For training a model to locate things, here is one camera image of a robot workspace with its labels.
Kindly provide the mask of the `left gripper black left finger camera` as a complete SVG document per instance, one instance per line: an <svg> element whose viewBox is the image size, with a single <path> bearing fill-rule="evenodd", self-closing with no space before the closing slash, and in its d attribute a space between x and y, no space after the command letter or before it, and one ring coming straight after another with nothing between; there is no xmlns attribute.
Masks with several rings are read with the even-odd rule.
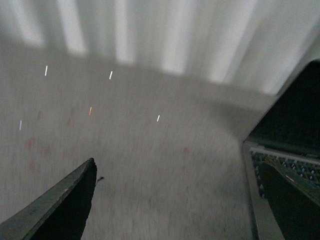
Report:
<svg viewBox="0 0 320 240"><path fill-rule="evenodd" d="M92 207L97 166L88 159L0 225L2 240L79 240Z"/></svg>

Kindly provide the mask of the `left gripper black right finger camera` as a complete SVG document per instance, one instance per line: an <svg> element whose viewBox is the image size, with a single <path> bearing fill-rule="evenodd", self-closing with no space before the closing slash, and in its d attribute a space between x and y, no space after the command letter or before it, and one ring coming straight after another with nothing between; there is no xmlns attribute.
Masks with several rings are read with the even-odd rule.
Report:
<svg viewBox="0 0 320 240"><path fill-rule="evenodd" d="M258 168L265 196L286 240L320 238L320 187L278 162Z"/></svg>

